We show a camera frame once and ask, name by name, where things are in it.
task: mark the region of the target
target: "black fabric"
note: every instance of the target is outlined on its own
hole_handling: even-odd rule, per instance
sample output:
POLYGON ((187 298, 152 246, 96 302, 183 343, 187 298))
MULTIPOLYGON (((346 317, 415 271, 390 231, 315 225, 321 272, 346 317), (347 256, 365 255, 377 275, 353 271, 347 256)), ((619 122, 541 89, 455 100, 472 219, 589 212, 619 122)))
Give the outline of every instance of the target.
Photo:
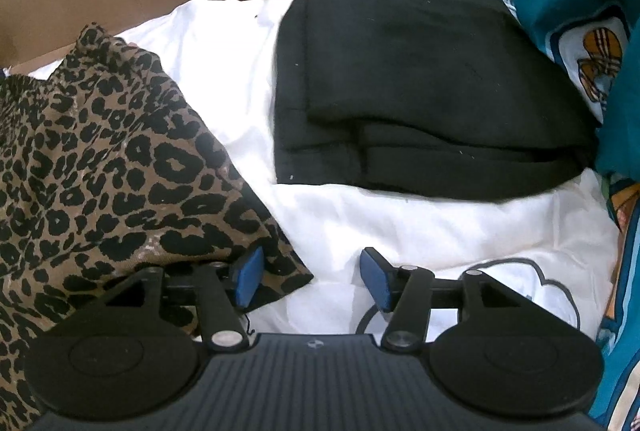
POLYGON ((593 118, 501 0, 294 0, 276 49, 278 182, 465 200, 593 160, 593 118))

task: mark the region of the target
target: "white cloth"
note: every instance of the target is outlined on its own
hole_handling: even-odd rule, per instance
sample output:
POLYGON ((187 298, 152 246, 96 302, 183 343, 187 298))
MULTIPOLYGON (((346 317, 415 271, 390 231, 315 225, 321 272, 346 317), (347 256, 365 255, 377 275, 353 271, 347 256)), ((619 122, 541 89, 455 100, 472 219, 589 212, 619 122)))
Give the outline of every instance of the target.
MULTIPOLYGON (((488 273, 569 323, 579 318, 580 329, 593 338, 612 287, 618 231, 589 170, 554 191, 501 204, 276 184, 273 53, 289 4, 193 0, 122 35, 160 56, 316 276, 252 312, 252 327, 354 332, 372 305, 357 260, 361 249, 375 247, 394 264, 419 265, 450 279, 491 260, 488 273)), ((34 75, 47 77, 55 65, 34 75)), ((455 311, 434 311, 428 338, 455 321, 455 311)), ((376 316, 369 331, 379 334, 384 324, 376 316)))

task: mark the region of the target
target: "white sheet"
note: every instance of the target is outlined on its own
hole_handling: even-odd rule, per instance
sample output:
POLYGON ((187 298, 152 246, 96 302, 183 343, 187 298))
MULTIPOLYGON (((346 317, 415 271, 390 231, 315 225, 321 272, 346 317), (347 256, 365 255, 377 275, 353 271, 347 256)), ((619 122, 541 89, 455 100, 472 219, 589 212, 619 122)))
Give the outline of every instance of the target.
MULTIPOLYGON (((316 276, 252 312, 252 327, 354 332, 372 305, 357 257, 372 246, 394 264, 420 265, 445 278, 491 261, 488 273, 567 322, 579 319, 593 338, 612 287, 618 231, 591 171, 554 191, 502 204, 275 183, 273 50, 289 3, 193 0, 122 35, 161 57, 316 276)), ((34 75, 46 77, 55 65, 34 75)), ((455 321, 455 311, 434 311, 428 339, 455 321)), ((380 334, 384 325, 378 315, 369 331, 380 334)))

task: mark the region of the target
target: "leopard print garment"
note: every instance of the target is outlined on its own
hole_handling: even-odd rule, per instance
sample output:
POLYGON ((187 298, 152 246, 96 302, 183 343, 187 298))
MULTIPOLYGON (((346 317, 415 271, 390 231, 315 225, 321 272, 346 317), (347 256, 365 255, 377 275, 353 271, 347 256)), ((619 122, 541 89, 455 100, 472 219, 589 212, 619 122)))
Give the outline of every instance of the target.
POLYGON ((0 84, 0 152, 0 430, 37 415, 29 341, 119 277, 256 242, 252 307, 312 277, 158 56, 97 25, 48 80, 0 84))

